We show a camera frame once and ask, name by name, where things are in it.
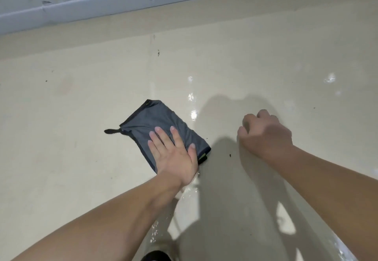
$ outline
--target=glossy floor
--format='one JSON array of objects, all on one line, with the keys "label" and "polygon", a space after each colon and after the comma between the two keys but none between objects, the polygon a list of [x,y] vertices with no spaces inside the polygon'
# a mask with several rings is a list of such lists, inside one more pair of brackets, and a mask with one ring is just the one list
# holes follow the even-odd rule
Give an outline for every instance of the glossy floor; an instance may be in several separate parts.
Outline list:
[{"label": "glossy floor", "polygon": [[266,108],[297,146],[377,178],[377,6],[193,0],[0,37],[0,260],[154,176],[103,132],[146,99],[212,146],[166,235],[182,260],[340,260],[280,177],[244,170],[236,132]]}]

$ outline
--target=gray towel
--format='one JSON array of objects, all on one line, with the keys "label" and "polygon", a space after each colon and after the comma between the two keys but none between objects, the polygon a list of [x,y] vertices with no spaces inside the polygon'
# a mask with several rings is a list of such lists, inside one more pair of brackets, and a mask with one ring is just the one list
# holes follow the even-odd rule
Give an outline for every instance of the gray towel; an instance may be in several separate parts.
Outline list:
[{"label": "gray towel", "polygon": [[132,138],[156,173],[156,162],[147,144],[147,141],[150,140],[149,133],[150,131],[154,131],[156,126],[162,128],[172,141],[173,137],[170,127],[174,126],[178,130],[186,150],[191,143],[195,144],[198,164],[203,163],[207,159],[206,155],[210,152],[211,148],[206,141],[197,135],[195,131],[189,129],[187,124],[175,112],[159,100],[146,100],[142,106],[120,125],[118,130],[108,129],[104,132],[107,134],[121,133]]}]

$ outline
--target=forearm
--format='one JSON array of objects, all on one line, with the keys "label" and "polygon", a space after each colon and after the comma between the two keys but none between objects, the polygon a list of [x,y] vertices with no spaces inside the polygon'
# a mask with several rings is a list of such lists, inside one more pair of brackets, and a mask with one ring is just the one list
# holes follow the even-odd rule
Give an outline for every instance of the forearm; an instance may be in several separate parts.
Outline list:
[{"label": "forearm", "polygon": [[266,156],[360,261],[378,256],[378,181],[294,146]]},{"label": "forearm", "polygon": [[131,260],[179,189],[177,179],[161,173],[64,225],[14,260]]}]

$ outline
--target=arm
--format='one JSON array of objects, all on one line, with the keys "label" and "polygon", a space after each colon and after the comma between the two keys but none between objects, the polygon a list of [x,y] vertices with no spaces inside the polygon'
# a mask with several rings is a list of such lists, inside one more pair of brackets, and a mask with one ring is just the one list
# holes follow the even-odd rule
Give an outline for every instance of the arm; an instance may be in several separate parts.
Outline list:
[{"label": "arm", "polygon": [[295,147],[276,116],[248,114],[243,146],[285,178],[360,261],[378,256],[378,181]]},{"label": "arm", "polygon": [[132,260],[159,212],[198,168],[195,146],[187,152],[175,128],[171,132],[176,146],[161,128],[155,130],[165,145],[150,133],[158,169],[154,178],[62,226],[14,261]]}]

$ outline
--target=hand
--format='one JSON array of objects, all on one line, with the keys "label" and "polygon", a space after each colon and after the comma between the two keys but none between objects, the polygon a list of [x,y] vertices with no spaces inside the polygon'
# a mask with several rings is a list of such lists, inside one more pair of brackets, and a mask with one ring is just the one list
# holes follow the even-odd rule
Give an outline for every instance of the hand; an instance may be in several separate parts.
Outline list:
[{"label": "hand", "polygon": [[179,179],[181,187],[188,185],[198,170],[195,144],[191,144],[188,151],[186,151],[177,129],[173,126],[170,128],[170,132],[175,141],[174,144],[163,129],[155,127],[155,131],[161,140],[155,132],[151,131],[151,140],[148,141],[148,146],[154,156],[158,174],[162,172],[170,173],[173,177]]},{"label": "hand", "polygon": [[237,134],[241,144],[262,159],[285,151],[293,145],[291,131],[267,110],[260,110],[257,116],[245,115],[243,126]]}]

